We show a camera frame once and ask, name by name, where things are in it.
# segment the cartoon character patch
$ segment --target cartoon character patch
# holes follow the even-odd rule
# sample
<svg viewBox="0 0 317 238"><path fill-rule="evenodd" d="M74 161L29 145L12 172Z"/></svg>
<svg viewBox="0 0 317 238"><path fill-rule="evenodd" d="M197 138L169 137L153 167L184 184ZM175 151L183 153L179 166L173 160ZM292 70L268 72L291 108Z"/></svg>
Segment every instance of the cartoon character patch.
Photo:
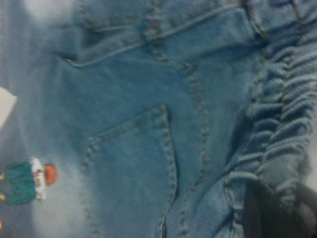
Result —
<svg viewBox="0 0 317 238"><path fill-rule="evenodd" d="M46 188L57 179L57 170L52 164L42 165L32 158L30 162L14 163L0 175L0 181L8 182L11 190L0 193L0 201L9 206L22 205L37 199L46 200Z"/></svg>

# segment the denim fabric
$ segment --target denim fabric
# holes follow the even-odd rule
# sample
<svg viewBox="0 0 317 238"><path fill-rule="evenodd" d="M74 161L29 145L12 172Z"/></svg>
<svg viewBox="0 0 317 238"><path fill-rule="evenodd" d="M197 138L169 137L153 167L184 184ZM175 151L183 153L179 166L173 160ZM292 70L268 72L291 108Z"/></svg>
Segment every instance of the denim fabric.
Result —
<svg viewBox="0 0 317 238"><path fill-rule="evenodd" d="M292 210L315 119L314 0L0 4L0 86L18 96L0 168L58 170L45 202L0 204L0 236L241 238L253 180Z"/></svg>

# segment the light blue denim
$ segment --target light blue denim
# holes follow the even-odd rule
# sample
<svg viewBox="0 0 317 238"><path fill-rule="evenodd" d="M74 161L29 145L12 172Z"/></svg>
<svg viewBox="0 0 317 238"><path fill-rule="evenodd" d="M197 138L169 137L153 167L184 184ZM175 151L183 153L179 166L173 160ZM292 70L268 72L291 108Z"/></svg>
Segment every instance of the light blue denim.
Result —
<svg viewBox="0 0 317 238"><path fill-rule="evenodd" d="M18 96L0 168L58 170L46 201L0 204L0 237L242 238L253 180L292 209L315 119L316 1L0 4L0 86Z"/></svg>

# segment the seam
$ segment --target seam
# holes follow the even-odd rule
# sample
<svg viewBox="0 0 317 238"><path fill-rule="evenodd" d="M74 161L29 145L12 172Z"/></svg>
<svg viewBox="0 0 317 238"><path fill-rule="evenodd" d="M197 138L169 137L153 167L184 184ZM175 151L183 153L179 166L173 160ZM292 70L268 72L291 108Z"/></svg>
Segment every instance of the seam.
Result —
<svg viewBox="0 0 317 238"><path fill-rule="evenodd" d="M162 137L163 137L162 147L164 148L164 153L168 161L167 170L169 172L169 199L166 202L165 208L163 210L163 214L159 221L160 237L165 238L166 216L168 212L170 211L177 194L177 168L176 168L176 161L175 161L176 158L175 158L174 149L172 147L173 140L172 140L172 134L171 134L167 117L163 118L163 130L161 131L162 131Z"/></svg>
<svg viewBox="0 0 317 238"><path fill-rule="evenodd" d="M266 41L267 38L266 38L266 32L260 32L260 35L264 38L264 40ZM249 148L249 145L252 141L252 139L254 138L254 136L256 135L256 119L255 119L255 106L254 104L256 102L259 102L260 101L260 88L262 86L262 83L263 83L263 74L262 74L262 70L263 70L263 67L266 66L266 63L268 61L268 58L267 58L267 46L265 45L264 48L261 50L261 57L260 57L260 65L261 65L261 69L259 70L259 75L256 77L255 79L255 82L254 82L254 87L253 87L253 96L252 96L252 102L251 102L251 105L250 105L250 118L251 118L251 121L252 121L252 124L253 124L253 129L252 129L252 133L249 137L249 140L248 142L246 143L245 147L243 148L243 151L242 151L242 155L239 157L238 159L238 162L237 162L237 165L236 167L238 167L240 164L244 163L244 162L247 162L249 161L249 159L244 159L242 160L241 158L245 158L246 156L246 151L247 149ZM259 154L263 155L263 152L259 152L259 153L252 153L253 156L258 156ZM230 174L232 172L228 173L227 176L226 176L226 179L225 179L225 183L226 183L226 186L225 186L225 192L227 194L227 197L229 199L229 203L231 205L231 207L234 209L234 213L236 213L236 209L234 208L234 200L233 200L233 195L232 195L232 191L231 191L231 187L232 187L232 182L231 182L231 178L230 178ZM236 221L236 216L233 216L233 220L232 220L232 232L230 234L230 237L231 238L234 238L236 237L236 231L235 231L235 226L234 226L234 223L238 223Z"/></svg>
<svg viewBox="0 0 317 238"><path fill-rule="evenodd" d="M297 8L296 8L296 5L294 4L293 0L290 0L292 6L294 7L294 11L297 11ZM298 41L296 42L295 46L294 46L294 49L292 50L292 53L290 55L290 60L287 61L287 70L286 70L286 75L285 75L285 78L284 78L284 81L283 81L283 86L282 86L282 103L283 103L283 106L282 106L282 110L281 110L281 114L279 115L279 125L276 127L276 129L274 130L269 142L268 142L268 145L266 147L266 150L264 151L264 155L267 154L268 152L268 148L270 148L272 146L272 139L274 139L274 136L276 134L276 132L281 128L281 126L283 126L283 123L282 123L282 114L283 112L285 111L285 107L287 106L288 102L286 101L286 97L288 95L288 92L287 92L287 89L286 89L286 85L290 79L290 75L292 73L292 70L293 70L293 62L294 62L294 52L297 51L298 49L298 46L299 46L299 43L300 41L302 40L303 38L303 33L304 33L304 30L305 30L305 27L303 25L303 22L301 20L301 18L298 18L298 21L300 23L300 28L301 28L301 31L300 31L300 35L298 36L299 39ZM260 178L261 176L261 168L262 166L265 164L266 162L266 159L265 159L265 156L263 156L262 158L262 161L261 161L261 164L260 166L258 167L258 170L256 172L256 175Z"/></svg>
<svg viewBox="0 0 317 238"><path fill-rule="evenodd" d="M160 222L161 222L165 218L165 214L171 208L171 204L176 196L176 191L177 191L177 169L176 169L174 150L172 146L173 143L171 138L171 131L169 130L169 125L168 125L166 106L161 105L157 108L151 109L150 111L143 113L134 119L131 119L127 122L120 124L119 126L114 127L113 129L107 130L106 132L103 132L96 136L92 136L88 138L87 152L81 166L82 188L80 190L80 200L84 207L86 220L89 222L89 225L91 227L91 232L96 238L102 238L104 237L104 235L101 235L101 232L98 229L97 223L94 220L94 216L91 212L89 203L86 200L87 198L85 195L83 185L85 184L85 179L86 179L85 173L92 165L95 158L95 154L100 150L100 144L107 142L108 140L114 137L120 136L121 134L125 133L126 131L129 131L130 129L136 127L139 124L142 124L145 121L148 121L154 118L159 118L163 115L164 115L162 120L163 130L161 130L161 134L163 138L162 147L164 150L165 157L167 159L167 170L169 172L169 182L170 182L169 192L170 193L169 193L167 204L165 205L165 208L164 208L164 214L162 218L160 219Z"/></svg>
<svg viewBox="0 0 317 238"><path fill-rule="evenodd" d="M80 191L80 200L83 204L84 207L84 214L86 217L86 220L88 221L90 227L91 227L91 232L92 234L96 237L96 238L101 238L102 236L100 235L100 231L97 228L96 222L94 220L94 217L91 213L91 209L90 206L88 204L88 202L86 201L86 195L85 195L85 191L83 189L83 185L85 184L85 179L86 179L86 175L85 172L86 170L90 167L91 163L94 160L94 155L95 153L98 151L98 148L96 147L96 145L94 143L89 143L88 148L87 148L87 154L86 157L84 158L84 161L82 163L82 171L81 171L81 191Z"/></svg>
<svg viewBox="0 0 317 238"><path fill-rule="evenodd" d="M237 6L237 4L236 4L236 2L233 2L231 4L227 4L225 6L221 6L219 8L212 9L212 10L208 11L206 14L200 15L198 17L195 17L192 20L186 21L184 24L181 24L178 27L171 28L169 30L153 34L150 37L148 37L148 41L161 40L162 38L168 37L168 36L170 36L172 34L175 34L177 32L185 30L186 28L188 28L188 27L190 27L192 25L198 24L201 21L207 20L210 17L212 17L214 15L217 15L217 14L220 14L221 12L223 12L225 10L228 10L230 8L233 8L235 6ZM65 59L65 60L67 62L69 62L70 64L72 64L73 66L76 66L76 67L83 67L83 66L88 66L90 64L97 63L99 61L105 60L105 59L107 59L109 57L112 57L114 55L117 55L117 54L119 54L121 52L130 50L130 49L134 49L136 47L140 47L140 46L146 44L146 41L142 41L141 39L137 38L141 34L142 33L140 33L140 32L134 32L134 33L131 33L127 37L123 37L121 39L116 40L115 42L111 42L111 43L105 44L105 45L100 45L99 47L97 47L93 51L90 51L90 52L84 53L82 55L79 55L78 56L79 60L71 60L71 59ZM110 53L104 54L104 55L102 55L100 57L97 57L96 59L93 59L93 60L84 61L84 62L80 61L80 58L85 58L85 57L88 57L88 56L91 56L91 55L95 54L96 52L103 51L103 50L109 49L109 48L113 48L113 47L116 47L116 46L121 45L121 44L125 44L124 41L131 40L133 38L136 38L135 42L130 44L130 45L128 45L128 46L126 46L126 47L121 47L118 50L111 51Z"/></svg>
<svg viewBox="0 0 317 238"><path fill-rule="evenodd" d="M107 130L107 131L100 133L96 136L92 136L89 138L89 141L91 141L92 143L95 143L95 144L98 144L101 141L103 141L103 142L108 141L108 140L112 139L113 137L116 137L118 135L125 133L126 131L129 131L130 129L132 129L135 126L144 123L145 121L148 121L150 119L161 116L165 111L166 111L166 106L161 105L158 108L154 108L148 112L140 114L136 118L133 118L129 121L121 123L118 126L115 126L114 128L112 128L110 130Z"/></svg>
<svg viewBox="0 0 317 238"><path fill-rule="evenodd" d="M85 0L78 0L78 3L80 15L82 16L82 19L84 21L84 27L87 29L92 29L93 23L89 17L88 11L86 10Z"/></svg>
<svg viewBox="0 0 317 238"><path fill-rule="evenodd" d="M148 35L150 38L148 39L153 57L158 61L169 63L173 65L175 68L184 73L186 83L189 85L192 95L192 100L194 102L194 106L196 108L199 124L200 124L200 137L201 137L201 151L200 151L200 159L202 161L202 168L200 170L199 176L194 183L194 185L190 188L190 190L186 193L180 211L180 221L179 221L179 232L182 238L188 238L188 228L186 227L186 215L187 215L187 206L189 199L196 191L197 187L205 180L206 171L205 168L208 165L208 156L207 156L207 138L209 135L209 126L208 126L208 111L206 102L204 99L204 91L201 85L201 82L194 71L194 69L187 63L179 63L174 61L165 55L161 50L161 38L155 37L156 33L159 32L159 24L150 25L152 28L149 29L150 34Z"/></svg>
<svg viewBox="0 0 317 238"><path fill-rule="evenodd" d="M267 37L267 33L264 29L262 29L262 27L260 26L260 24L258 23L258 21L256 20L256 13L254 11L254 7L251 3L252 0L242 0L242 5L245 6L246 11L248 13L251 25L253 26L254 30L261 35L261 37L263 39L266 39Z"/></svg>

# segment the yoke seam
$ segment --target yoke seam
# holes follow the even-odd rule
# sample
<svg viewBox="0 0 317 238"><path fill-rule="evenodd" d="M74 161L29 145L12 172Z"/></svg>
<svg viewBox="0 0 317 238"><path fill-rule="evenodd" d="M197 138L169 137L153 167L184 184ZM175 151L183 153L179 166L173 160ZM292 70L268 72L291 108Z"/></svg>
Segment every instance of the yoke seam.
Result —
<svg viewBox="0 0 317 238"><path fill-rule="evenodd" d="M194 71L193 67L188 63L179 63L169 58L161 50L161 38L159 37L159 24L150 24L150 29L148 30L151 34L148 35L148 42L151 47L151 52L158 61L169 63L181 72L184 73L186 83L189 85L192 95L192 100L194 102L194 107L199 116L200 124L200 137L201 137L201 151L200 159L202 161L202 167L199 172L199 176L194 183L194 185L187 191L185 197L183 198L181 211L180 211L180 221L179 221L179 232L180 237L188 238L188 228L186 227L186 215L187 215L187 205L188 202L196 191L197 187L205 180L206 170L209 161L207 156L207 138L209 135L208 126L208 110L206 107L206 102L204 99L204 91L200 80L198 79L197 73Z"/></svg>

